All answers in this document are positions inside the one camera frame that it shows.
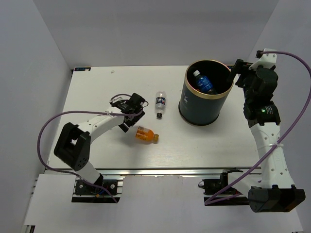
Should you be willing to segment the small clear bottle black cap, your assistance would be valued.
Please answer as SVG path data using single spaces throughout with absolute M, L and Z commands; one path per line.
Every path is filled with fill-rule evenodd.
M 157 119 L 162 119 L 166 109 L 167 95 L 164 91 L 159 91 L 155 96 L 155 113 Z

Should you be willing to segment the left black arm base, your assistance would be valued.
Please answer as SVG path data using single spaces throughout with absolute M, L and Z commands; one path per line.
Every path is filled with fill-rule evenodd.
M 73 203 L 113 203 L 119 202 L 122 194 L 124 176 L 103 175 L 101 186 L 86 184 L 81 178 L 76 178 L 71 197 Z

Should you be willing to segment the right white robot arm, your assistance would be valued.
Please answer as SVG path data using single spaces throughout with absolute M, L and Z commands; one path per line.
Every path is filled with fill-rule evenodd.
M 261 181 L 254 182 L 248 172 L 229 172 L 219 181 L 221 193 L 237 190 L 247 197 L 253 212 L 290 212 L 306 198 L 303 189 L 296 188 L 285 161 L 280 137 L 280 116 L 272 101 L 278 75 L 275 65 L 252 67 L 238 59 L 231 69 L 228 80 L 236 75 L 236 86 L 243 89 L 243 113 L 254 137 L 261 168 Z

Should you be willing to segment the orange juice bottle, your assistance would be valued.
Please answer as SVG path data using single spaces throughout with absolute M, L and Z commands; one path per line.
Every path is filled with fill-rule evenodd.
M 142 126 L 138 126 L 138 129 L 135 134 L 135 138 L 150 142 L 150 143 L 157 143 L 159 139 L 159 135 L 154 133 L 152 130 L 147 129 Z

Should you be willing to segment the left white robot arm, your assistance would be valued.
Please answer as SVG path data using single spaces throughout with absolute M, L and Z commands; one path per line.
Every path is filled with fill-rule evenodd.
M 145 102 L 137 93 L 133 93 L 127 100 L 116 95 L 109 101 L 110 107 L 106 111 L 97 113 L 85 122 L 69 122 L 63 126 L 53 153 L 86 181 L 86 188 L 91 193 L 97 194 L 103 187 L 102 174 L 89 161 L 91 144 L 115 127 L 127 132 L 145 115 Z

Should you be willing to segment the clear bottle blue label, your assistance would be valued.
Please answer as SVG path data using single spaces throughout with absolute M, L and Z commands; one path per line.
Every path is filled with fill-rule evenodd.
M 193 72 L 195 77 L 195 82 L 198 87 L 198 90 L 201 93 L 209 94 L 209 95 L 217 95 L 217 91 L 215 90 L 212 82 L 205 75 L 202 75 L 198 70 Z

